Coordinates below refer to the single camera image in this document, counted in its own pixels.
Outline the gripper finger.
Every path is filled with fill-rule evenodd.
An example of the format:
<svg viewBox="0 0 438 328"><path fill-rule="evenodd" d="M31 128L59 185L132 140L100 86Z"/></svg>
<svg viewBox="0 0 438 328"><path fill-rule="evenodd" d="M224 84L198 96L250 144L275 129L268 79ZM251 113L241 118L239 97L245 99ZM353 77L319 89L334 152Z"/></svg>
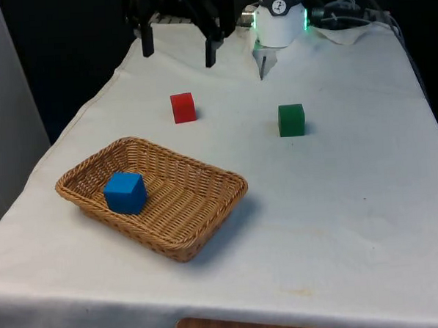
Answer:
<svg viewBox="0 0 438 328"><path fill-rule="evenodd" d="M150 25L154 16L153 0L123 0L123 12L124 21L142 41L142 54L145 58L150 57L154 52L153 28Z"/></svg>
<svg viewBox="0 0 438 328"><path fill-rule="evenodd" d="M216 62L216 51L235 30L233 0L186 0L192 23L205 37L205 66Z"/></svg>

